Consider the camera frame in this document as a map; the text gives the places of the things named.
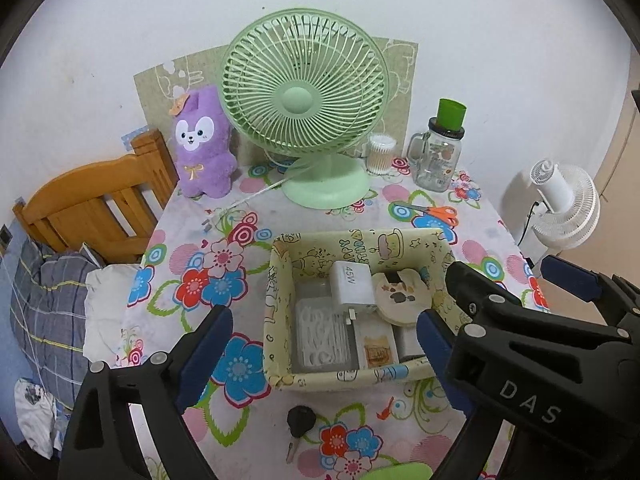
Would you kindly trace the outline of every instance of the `wooden chair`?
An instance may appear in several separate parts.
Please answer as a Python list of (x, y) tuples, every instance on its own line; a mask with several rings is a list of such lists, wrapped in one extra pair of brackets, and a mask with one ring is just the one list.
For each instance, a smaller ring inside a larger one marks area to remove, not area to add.
[[(28, 235), (58, 252), (77, 251), (86, 242), (109, 263), (137, 261), (157, 223), (139, 186), (149, 185), (164, 209), (178, 175), (158, 130), (135, 137), (131, 145), (134, 154), (68, 171), (42, 186), (27, 204), (16, 204), (14, 214)], [(105, 195), (113, 198), (135, 236), (127, 235)]]

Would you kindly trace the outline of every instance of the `red flower print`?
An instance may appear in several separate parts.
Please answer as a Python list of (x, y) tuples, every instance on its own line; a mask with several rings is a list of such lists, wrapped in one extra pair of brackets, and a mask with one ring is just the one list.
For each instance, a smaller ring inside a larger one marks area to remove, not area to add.
[(540, 286), (538, 285), (538, 280), (533, 276), (529, 276), (529, 286), (533, 289), (533, 301), (536, 302), (536, 305), (548, 308), (546, 299), (542, 294), (542, 290), (540, 289)]
[(129, 351), (127, 355), (127, 361), (130, 365), (138, 366), (142, 360), (142, 349), (145, 347), (145, 343), (142, 339), (136, 341), (136, 345)]
[(189, 269), (182, 276), (182, 283), (175, 291), (175, 299), (185, 308), (193, 308), (202, 298), (202, 289), (209, 284), (207, 269)]
[(469, 198), (468, 194), (466, 193), (466, 189), (464, 189), (463, 187), (456, 187), (455, 192), (456, 196), (462, 200), (466, 200), (467, 198)]
[(341, 422), (320, 431), (320, 453), (327, 456), (344, 456), (349, 449), (347, 444), (347, 428)]
[(409, 163), (402, 157), (396, 156), (396, 158), (391, 162), (391, 166), (398, 170), (398, 173), (403, 175), (408, 175), (411, 173), (409, 169)]

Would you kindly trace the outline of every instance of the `fan stand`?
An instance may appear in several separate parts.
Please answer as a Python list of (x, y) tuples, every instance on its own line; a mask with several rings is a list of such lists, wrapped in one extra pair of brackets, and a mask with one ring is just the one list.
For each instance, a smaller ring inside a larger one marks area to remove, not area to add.
[(347, 207), (362, 199), (370, 186), (369, 175), (362, 163), (339, 153), (302, 156), (289, 167), (285, 176), (289, 178), (282, 184), (286, 197), (312, 209)]

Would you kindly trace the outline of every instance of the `blue gripper pad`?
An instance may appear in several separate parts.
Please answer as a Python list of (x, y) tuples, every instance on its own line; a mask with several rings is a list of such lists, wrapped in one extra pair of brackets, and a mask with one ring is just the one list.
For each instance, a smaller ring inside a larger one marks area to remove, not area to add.
[(175, 407), (179, 413), (184, 413), (184, 410), (200, 400), (207, 381), (231, 339), (233, 329), (234, 318), (231, 311), (226, 308), (219, 314), (199, 341), (191, 357), (185, 362), (180, 372), (180, 390), (175, 399)]
[(460, 410), (469, 417), (476, 409), (475, 404), (463, 392), (444, 379), (444, 371), (451, 355), (451, 341), (453, 339), (451, 330), (439, 314), (432, 309), (427, 309), (418, 316), (415, 329), (418, 343), (424, 350), (436, 377), (447, 394), (451, 407)]
[(602, 295), (598, 275), (557, 256), (546, 256), (540, 263), (542, 277), (554, 285), (564, 288), (576, 298), (589, 303)]

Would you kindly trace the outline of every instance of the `power outlet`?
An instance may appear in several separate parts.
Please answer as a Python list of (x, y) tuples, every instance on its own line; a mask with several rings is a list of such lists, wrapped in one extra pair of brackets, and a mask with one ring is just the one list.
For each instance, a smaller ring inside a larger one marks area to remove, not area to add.
[(11, 243), (13, 237), (7, 226), (3, 225), (2, 229), (0, 229), (0, 254), (2, 256), (4, 256), (6, 248), (9, 246), (9, 243)]

